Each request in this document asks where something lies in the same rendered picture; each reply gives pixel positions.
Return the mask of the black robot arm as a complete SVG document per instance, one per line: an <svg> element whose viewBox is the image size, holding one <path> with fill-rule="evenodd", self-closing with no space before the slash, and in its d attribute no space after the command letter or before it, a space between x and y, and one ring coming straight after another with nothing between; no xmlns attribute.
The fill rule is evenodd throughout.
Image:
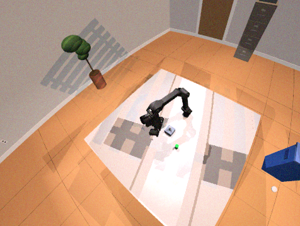
<svg viewBox="0 0 300 226"><path fill-rule="evenodd" d="M140 117L142 124L145 124L146 127L153 125L151 121L159 119L159 113L163 110L163 107L174 100L176 97L182 98L183 105L181 106L181 110L183 111L183 116L188 118L192 112L188 104L189 96L190 93L185 88L176 88L162 99L153 101L146 109L147 114Z"/></svg>

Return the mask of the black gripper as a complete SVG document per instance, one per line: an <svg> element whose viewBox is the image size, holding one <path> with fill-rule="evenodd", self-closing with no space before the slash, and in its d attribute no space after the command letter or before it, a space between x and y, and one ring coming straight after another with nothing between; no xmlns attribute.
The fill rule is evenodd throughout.
<svg viewBox="0 0 300 226"><path fill-rule="evenodd" d="M159 136L159 132L161 131L161 127L163 125L163 121L164 121L164 117L159 117L159 119L151 121L153 123L152 126L154 126L154 129L150 130L150 132L149 132L150 136L156 136L156 137Z"/></svg>

